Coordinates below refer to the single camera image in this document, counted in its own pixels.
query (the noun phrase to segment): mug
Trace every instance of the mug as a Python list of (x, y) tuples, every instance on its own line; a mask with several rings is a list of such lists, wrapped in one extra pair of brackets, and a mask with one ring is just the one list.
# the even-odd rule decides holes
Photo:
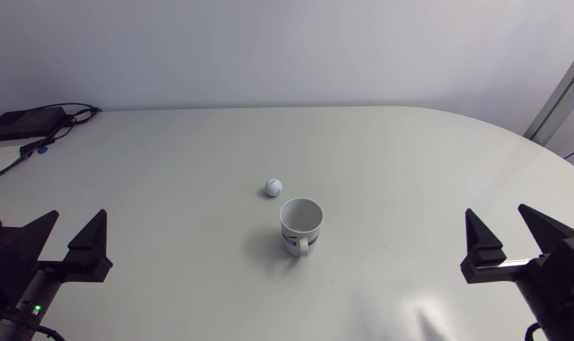
[(280, 211), (285, 249), (295, 257), (306, 257), (319, 238), (323, 209), (312, 199), (287, 201)]

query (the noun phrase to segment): white golf ball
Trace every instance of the white golf ball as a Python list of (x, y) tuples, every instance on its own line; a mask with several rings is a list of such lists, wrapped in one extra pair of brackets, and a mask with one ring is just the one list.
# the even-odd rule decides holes
[(269, 179), (264, 186), (268, 196), (275, 197), (282, 192), (282, 183), (278, 179)]

